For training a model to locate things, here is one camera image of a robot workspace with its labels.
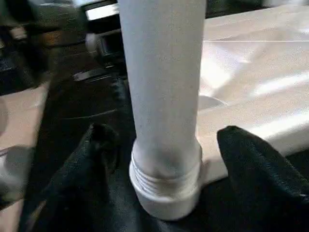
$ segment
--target white pvc pipe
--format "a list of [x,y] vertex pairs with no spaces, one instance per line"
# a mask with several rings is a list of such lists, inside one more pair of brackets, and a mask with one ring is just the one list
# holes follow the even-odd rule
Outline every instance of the white pvc pipe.
[[119,0],[137,139],[130,177],[151,215],[194,208],[201,150],[195,137],[205,0]]

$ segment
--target black object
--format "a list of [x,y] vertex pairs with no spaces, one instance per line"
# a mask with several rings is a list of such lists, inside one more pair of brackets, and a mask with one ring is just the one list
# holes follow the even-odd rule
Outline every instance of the black object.
[[19,74],[17,67],[9,56],[0,58],[0,96],[27,88]]
[[26,23],[34,20],[33,12],[28,0],[4,0],[11,15],[19,23]]
[[[115,170],[118,152],[117,133],[107,125],[91,125],[76,150],[53,175],[49,184],[40,194],[28,200],[19,231],[32,231],[33,228],[36,231],[49,231],[55,221],[59,223],[56,219],[59,217],[59,205],[63,206],[61,203],[68,204],[67,201],[72,200],[79,204],[80,214],[87,218],[83,219],[82,225],[75,222],[78,231],[99,231],[96,227],[99,221],[97,213],[108,199],[106,173]],[[72,230],[68,224],[63,227]]]
[[261,138],[235,126],[218,131],[229,180],[254,231],[308,231],[309,182]]

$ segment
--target gloved hand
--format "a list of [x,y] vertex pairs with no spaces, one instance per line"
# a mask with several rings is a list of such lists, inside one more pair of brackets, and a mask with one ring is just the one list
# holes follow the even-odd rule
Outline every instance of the gloved hand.
[[218,131],[217,140],[252,231],[309,231],[309,181],[286,158],[236,126]]
[[[54,231],[57,224],[65,231],[101,231],[100,211],[108,199],[106,175],[116,168],[118,152],[118,134],[107,125],[91,125],[49,184],[33,199],[25,199],[29,203],[23,209],[19,231]],[[71,224],[59,221],[65,219],[59,215],[66,210],[74,220]]]

